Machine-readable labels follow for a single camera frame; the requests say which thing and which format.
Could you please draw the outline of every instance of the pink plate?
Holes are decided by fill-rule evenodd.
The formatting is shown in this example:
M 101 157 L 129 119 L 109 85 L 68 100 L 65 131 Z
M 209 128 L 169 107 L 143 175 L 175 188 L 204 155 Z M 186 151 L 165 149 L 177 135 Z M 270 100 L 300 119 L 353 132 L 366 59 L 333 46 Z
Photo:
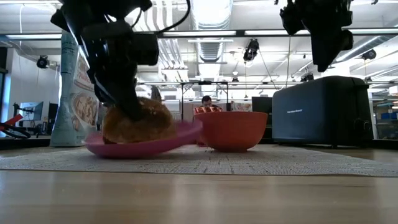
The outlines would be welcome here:
M 97 156 L 109 159 L 138 159 L 176 149 L 186 144 L 192 144 L 199 137 L 202 123 L 195 121 L 176 121 L 177 137 L 157 141 L 147 141 L 135 144 L 105 144 L 101 133 L 87 137 L 87 149 Z

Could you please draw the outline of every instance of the orange bowl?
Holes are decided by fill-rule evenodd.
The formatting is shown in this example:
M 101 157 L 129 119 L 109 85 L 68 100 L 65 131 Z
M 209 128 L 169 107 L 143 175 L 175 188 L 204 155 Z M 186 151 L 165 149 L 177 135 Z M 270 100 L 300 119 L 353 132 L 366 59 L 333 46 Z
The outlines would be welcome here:
M 200 113 L 201 140 L 221 152 L 246 152 L 258 144 L 267 126 L 268 114 L 259 112 Z

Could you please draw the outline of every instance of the woven placemat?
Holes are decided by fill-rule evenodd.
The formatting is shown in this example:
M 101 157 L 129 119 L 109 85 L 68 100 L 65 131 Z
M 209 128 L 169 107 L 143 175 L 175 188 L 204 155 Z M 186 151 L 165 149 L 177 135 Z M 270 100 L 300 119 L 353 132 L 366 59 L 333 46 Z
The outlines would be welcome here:
M 100 159 L 86 149 L 0 159 L 2 170 L 147 172 L 156 174 L 365 175 L 398 177 L 398 166 L 295 147 L 258 145 L 244 154 L 185 146 L 152 159 Z

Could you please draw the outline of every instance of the computer monitor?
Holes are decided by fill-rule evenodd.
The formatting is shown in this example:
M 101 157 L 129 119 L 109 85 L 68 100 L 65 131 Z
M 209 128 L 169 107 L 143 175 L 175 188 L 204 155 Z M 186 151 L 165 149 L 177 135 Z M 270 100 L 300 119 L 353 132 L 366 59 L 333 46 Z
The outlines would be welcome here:
M 21 103 L 19 114 L 24 118 L 21 121 L 41 121 L 44 102 Z

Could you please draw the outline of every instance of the table surface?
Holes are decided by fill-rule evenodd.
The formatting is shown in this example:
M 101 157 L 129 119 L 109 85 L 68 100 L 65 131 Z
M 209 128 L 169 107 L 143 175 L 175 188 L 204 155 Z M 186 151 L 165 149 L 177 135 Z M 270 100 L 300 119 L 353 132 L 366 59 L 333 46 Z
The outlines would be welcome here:
M 398 163 L 395 151 L 312 149 Z M 397 191 L 396 178 L 5 170 L 0 223 L 396 224 Z

